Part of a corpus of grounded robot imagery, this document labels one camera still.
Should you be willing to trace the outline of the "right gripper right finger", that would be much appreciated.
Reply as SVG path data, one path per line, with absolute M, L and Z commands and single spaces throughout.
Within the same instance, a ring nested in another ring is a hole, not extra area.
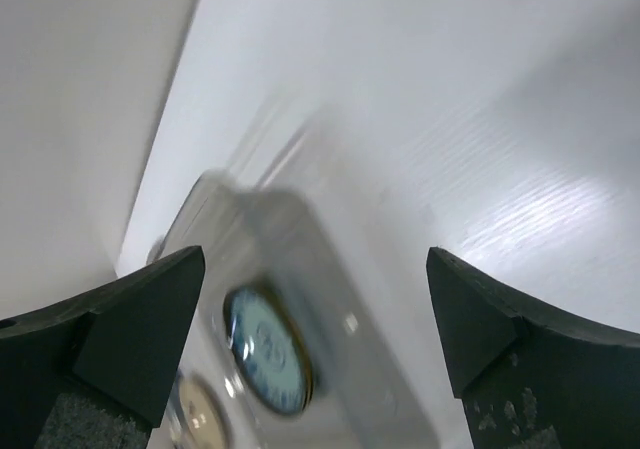
M 430 248 L 431 302 L 476 448 L 636 448 L 639 336 Z

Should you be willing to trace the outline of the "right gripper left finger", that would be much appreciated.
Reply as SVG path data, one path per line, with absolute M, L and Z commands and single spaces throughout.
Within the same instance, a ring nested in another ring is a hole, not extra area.
M 161 424 L 205 275 L 190 246 L 1 322 L 4 448 L 144 448 Z

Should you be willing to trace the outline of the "blue patterned plate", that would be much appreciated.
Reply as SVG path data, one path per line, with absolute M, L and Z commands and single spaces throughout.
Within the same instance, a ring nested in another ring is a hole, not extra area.
M 253 395 L 269 411 L 300 416 L 315 387 L 313 362 L 302 334 L 272 284 L 241 285 L 224 298 L 227 346 Z

